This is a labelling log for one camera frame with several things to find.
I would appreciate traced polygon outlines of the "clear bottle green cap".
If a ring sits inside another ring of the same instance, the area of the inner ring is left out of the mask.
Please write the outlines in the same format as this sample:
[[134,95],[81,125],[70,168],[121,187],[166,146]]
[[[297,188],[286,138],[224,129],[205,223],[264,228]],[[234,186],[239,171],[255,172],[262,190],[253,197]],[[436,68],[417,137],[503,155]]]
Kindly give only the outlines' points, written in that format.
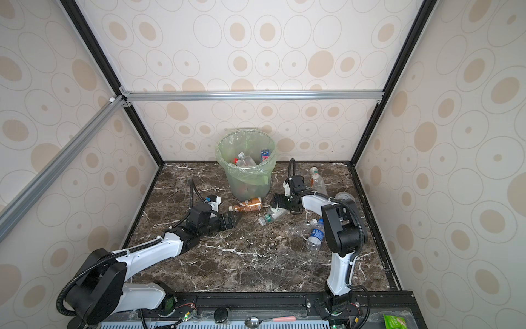
[[280,218],[282,215],[285,215],[288,211],[284,208],[270,208],[268,212],[258,218],[258,223],[261,226],[267,225],[267,223],[270,223],[272,221],[275,221],[276,219]]

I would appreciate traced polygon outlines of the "clear square bottle white cap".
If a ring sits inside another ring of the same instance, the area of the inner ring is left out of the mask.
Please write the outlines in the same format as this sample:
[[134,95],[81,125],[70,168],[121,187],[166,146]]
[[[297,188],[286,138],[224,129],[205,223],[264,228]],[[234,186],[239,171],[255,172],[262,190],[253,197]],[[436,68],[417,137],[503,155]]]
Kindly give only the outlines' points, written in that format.
[[239,167],[255,167],[257,166],[257,163],[255,160],[252,159],[251,156],[246,155],[244,152],[240,152],[237,157],[241,162],[241,166]]

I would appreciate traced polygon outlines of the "brown tea bottle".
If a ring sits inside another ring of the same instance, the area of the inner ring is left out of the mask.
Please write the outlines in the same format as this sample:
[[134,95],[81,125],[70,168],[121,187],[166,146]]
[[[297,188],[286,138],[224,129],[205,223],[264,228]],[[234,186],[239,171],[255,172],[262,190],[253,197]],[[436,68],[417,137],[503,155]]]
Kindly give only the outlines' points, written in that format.
[[258,211],[262,208],[262,200],[260,197],[256,197],[250,200],[245,200],[241,203],[235,204],[229,207],[229,211],[232,212],[253,212]]

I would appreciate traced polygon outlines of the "blue label bottle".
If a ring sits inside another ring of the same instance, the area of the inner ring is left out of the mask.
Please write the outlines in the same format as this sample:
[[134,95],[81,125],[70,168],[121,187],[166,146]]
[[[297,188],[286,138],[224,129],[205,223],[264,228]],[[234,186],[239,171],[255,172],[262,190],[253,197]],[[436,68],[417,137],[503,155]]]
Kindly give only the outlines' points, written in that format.
[[271,150],[269,149],[263,149],[261,152],[260,152],[260,162],[264,162],[265,160],[267,160],[269,157],[271,156]]

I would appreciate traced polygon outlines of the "crushed clear bottle blue cap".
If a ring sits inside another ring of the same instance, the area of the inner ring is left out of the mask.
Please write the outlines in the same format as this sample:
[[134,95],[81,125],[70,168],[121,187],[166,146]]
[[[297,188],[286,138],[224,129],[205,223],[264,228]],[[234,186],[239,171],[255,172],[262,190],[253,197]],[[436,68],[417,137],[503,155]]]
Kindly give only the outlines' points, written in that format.
[[308,221],[297,222],[287,229],[286,234],[289,237],[305,236],[306,234],[310,234],[316,228],[317,224],[318,224],[318,221],[316,219],[310,219]]

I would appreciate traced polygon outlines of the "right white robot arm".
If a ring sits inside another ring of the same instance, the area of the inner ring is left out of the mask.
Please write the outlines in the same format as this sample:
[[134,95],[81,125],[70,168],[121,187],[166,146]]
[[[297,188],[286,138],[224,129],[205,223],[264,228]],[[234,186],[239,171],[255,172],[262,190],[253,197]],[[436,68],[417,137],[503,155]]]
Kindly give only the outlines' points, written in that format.
[[334,297],[344,296],[355,287],[351,280],[355,261],[367,242],[367,233],[355,204],[309,189],[304,178],[285,179],[284,192],[278,193],[273,207],[292,212],[307,210],[321,216],[325,240],[332,252],[327,287]]

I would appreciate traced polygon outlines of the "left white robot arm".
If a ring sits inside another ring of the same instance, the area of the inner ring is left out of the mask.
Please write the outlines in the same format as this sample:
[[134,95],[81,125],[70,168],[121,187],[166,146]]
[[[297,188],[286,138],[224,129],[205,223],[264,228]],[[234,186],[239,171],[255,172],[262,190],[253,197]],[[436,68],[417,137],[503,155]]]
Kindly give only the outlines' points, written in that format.
[[114,252],[99,248],[58,294],[56,309],[88,326],[125,311],[158,310],[171,315],[175,308],[171,288],[161,282],[131,284],[130,278],[188,252],[200,243],[201,237],[235,228],[240,220],[239,213],[220,214],[211,204],[202,202],[192,207],[180,223],[152,241]]

